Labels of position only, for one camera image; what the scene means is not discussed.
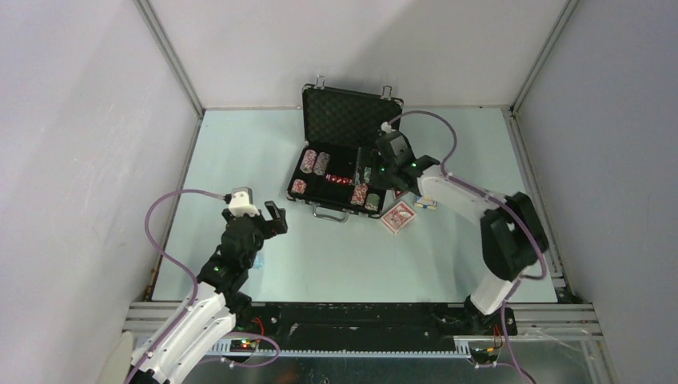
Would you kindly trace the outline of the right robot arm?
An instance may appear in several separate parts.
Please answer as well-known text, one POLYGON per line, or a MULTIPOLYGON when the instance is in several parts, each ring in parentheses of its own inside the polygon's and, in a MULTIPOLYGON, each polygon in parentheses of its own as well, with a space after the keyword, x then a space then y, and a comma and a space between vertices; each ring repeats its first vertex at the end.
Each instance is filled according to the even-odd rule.
POLYGON ((394 130, 357 152, 355 179, 371 187, 428 197, 447 206, 481 232, 486 273, 468 300, 465 324, 486 334, 497 324, 496 311, 508 300, 525 271, 540 264, 536 279, 547 277, 548 238, 531 198, 482 189, 447 172, 435 158, 416 157, 409 140, 394 130))

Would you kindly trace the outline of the black poker set case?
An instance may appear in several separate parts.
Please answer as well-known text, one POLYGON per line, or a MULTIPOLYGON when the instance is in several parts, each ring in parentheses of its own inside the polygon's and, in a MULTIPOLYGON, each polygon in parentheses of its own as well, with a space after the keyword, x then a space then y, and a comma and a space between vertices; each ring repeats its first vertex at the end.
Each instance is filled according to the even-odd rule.
POLYGON ((314 84, 306 84, 301 91, 301 109, 304 129, 304 146, 297 164, 286 187, 286 197, 291 202, 299 202, 313 209, 324 208, 343 213, 378 219, 384 206, 387 190, 372 187, 368 194, 378 194, 380 204, 377 211, 363 206, 353 206, 350 199, 354 183, 343 186, 328 182, 324 176, 304 174, 299 170, 301 157, 308 149, 317 154, 330 155, 325 174, 348 177, 353 180, 355 160, 359 147, 371 149, 371 161, 376 155, 375 141, 381 136, 380 125, 389 122, 402 113, 404 102, 391 95, 390 86, 385 86, 380 94, 369 94, 355 90, 329 87, 323 78, 314 84), (294 179, 305 180, 308 184, 304 194, 291 194, 294 179))

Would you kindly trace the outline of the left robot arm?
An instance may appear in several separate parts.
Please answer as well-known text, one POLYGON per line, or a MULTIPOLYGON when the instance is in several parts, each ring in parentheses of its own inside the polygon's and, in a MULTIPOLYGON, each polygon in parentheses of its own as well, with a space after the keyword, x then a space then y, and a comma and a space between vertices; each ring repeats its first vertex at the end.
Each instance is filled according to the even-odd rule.
POLYGON ((202 356, 229 332, 251 327, 252 299, 241 292, 257 253, 266 240, 286 234, 286 212, 265 202, 259 209, 226 208, 221 242, 203 265, 188 297, 131 357, 126 383, 180 383, 202 356))

